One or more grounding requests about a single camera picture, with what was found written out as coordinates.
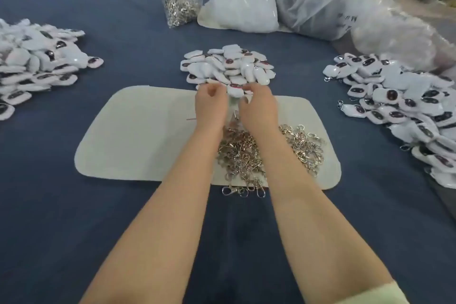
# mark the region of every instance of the keychain pile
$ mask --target keychain pile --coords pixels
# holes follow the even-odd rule
[[[248,51],[236,44],[221,49],[210,49],[207,53],[201,50],[184,55],[180,70],[188,72],[187,82],[199,88],[203,83],[223,83],[227,86],[228,95],[236,98],[251,91],[244,91],[243,84],[258,82],[267,86],[276,76],[264,54]]]
[[[198,17],[201,5],[197,0],[163,0],[168,27],[178,27]]]
[[[316,176],[318,167],[323,163],[324,141],[317,135],[305,133],[304,126],[293,129],[288,125],[279,126],[293,152],[307,171]],[[247,197],[256,191],[259,198],[266,196],[260,176],[266,177],[263,161],[254,138],[245,130],[225,128],[223,140],[218,148],[218,163],[226,169],[225,179],[230,183],[237,176],[246,183],[246,187],[229,184],[222,188],[225,196],[237,193]]]
[[[402,150],[431,166],[427,171],[441,186],[456,189],[456,90],[448,77],[414,71],[388,55],[334,58],[323,74],[351,86],[358,104],[338,107],[349,117],[385,124],[402,140]]]
[[[70,86],[75,73],[103,64],[75,44],[82,30],[31,24],[28,19],[9,25],[0,19],[0,121],[10,118],[15,105],[32,97],[31,92],[52,86]]]

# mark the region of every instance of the hand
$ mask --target hand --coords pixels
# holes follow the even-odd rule
[[[277,101],[271,89],[258,83],[244,85],[243,89],[253,92],[250,103],[246,97],[239,100],[239,117],[245,128],[257,141],[269,131],[278,131]]]
[[[202,84],[195,96],[197,130],[222,138],[228,111],[227,88],[223,84]]]

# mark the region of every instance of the table surface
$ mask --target table surface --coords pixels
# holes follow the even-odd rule
[[[0,0],[9,22],[83,29],[81,48],[104,66],[72,87],[37,93],[0,125],[0,301],[77,303],[157,182],[79,174],[74,153],[112,94],[127,86],[194,89],[178,69],[184,53],[229,43],[267,55],[276,95],[315,107],[342,164],[326,192],[385,262],[411,303],[456,298],[456,229],[421,164],[386,128],[336,108],[347,87],[324,82],[336,55],[296,34],[247,34],[166,26],[160,0]],[[211,189],[186,303],[302,303],[269,195],[223,197]]]

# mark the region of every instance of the light green sleeve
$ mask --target light green sleeve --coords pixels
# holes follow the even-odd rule
[[[337,304],[409,304],[396,282],[344,299]]]

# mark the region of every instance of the blue tablecloth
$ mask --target blue tablecloth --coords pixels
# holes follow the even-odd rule
[[[158,185],[79,174],[73,157],[84,133],[124,87],[194,89],[178,68],[183,54],[230,43],[267,55],[277,72],[273,93],[313,104],[342,164],[342,180],[327,195],[411,303],[456,298],[453,220],[422,166],[387,129],[336,108],[347,87],[323,81],[336,55],[328,43],[197,24],[168,29],[160,0],[0,0],[0,17],[83,29],[81,48],[105,60],[72,87],[34,94],[0,124],[0,302],[77,303]],[[211,189],[185,302],[302,303],[269,196],[223,197],[220,187]]]

